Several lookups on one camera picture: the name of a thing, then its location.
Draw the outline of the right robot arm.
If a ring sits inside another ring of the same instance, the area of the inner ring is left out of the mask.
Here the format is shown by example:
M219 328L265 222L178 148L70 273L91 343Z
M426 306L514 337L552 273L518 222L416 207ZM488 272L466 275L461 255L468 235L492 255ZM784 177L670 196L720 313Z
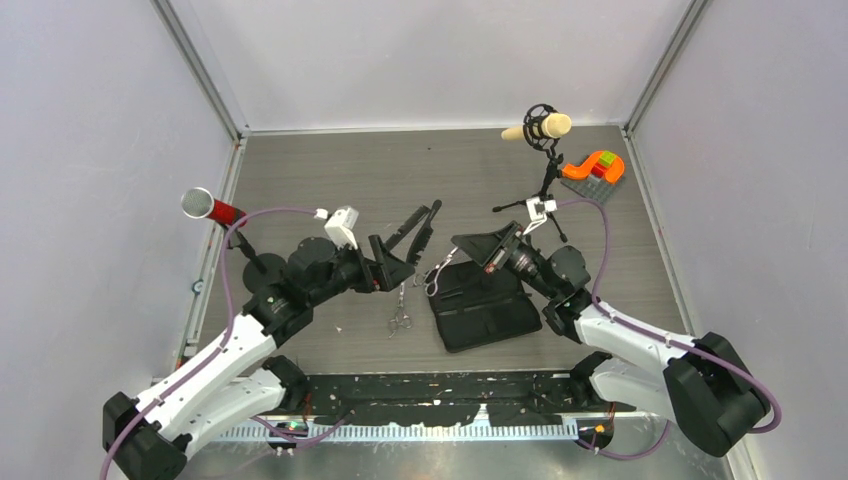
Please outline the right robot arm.
M547 299L543 315L556 334L595 348L576 365L582 376L570 385L580 408L596 410L607 401L650 412L713 457L765 432L766 418L779 419L765 387L726 338L673 333L614 309L588 289L586 261L573 246L544 255L515 222L451 242L485 273L506 271Z

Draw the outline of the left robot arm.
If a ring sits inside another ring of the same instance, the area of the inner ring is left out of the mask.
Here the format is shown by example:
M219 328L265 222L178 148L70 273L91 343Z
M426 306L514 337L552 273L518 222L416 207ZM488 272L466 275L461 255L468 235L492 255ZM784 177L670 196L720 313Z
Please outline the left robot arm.
M373 258L327 238L302 240L281 276L256 289L215 341L141 393L109 398L100 476L117 466L129 479L175 479L207 444L243 421L274 409L298 412L307 398L305 375L276 350L334 297L395 290L415 274L427 245L415 241L397 257L398 237L369 241Z

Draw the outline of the black zip tool case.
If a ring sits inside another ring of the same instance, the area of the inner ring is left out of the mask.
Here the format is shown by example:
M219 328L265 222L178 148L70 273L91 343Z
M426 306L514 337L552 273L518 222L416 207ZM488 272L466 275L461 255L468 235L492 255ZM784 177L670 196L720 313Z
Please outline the black zip tool case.
M472 261L445 267L428 298L449 353L459 353L539 331L540 313L511 273L487 274Z

